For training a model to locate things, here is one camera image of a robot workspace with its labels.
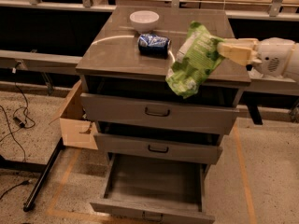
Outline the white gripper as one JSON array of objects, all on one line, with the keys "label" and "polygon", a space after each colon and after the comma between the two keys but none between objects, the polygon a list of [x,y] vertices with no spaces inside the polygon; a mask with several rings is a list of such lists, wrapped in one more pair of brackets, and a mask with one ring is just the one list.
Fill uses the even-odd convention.
[{"label": "white gripper", "polygon": [[256,38],[227,38],[224,42],[218,44],[217,52],[234,63],[243,66],[252,63],[264,75],[295,77],[295,42],[292,40],[273,37],[259,43]]}]

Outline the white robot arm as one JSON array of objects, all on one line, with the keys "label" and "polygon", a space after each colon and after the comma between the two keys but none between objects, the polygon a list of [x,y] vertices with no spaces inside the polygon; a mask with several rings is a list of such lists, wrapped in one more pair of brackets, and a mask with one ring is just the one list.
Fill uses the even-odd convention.
[{"label": "white robot arm", "polygon": [[299,44],[290,39],[231,38],[220,42],[217,51],[235,63],[252,65],[263,75],[299,82]]}]

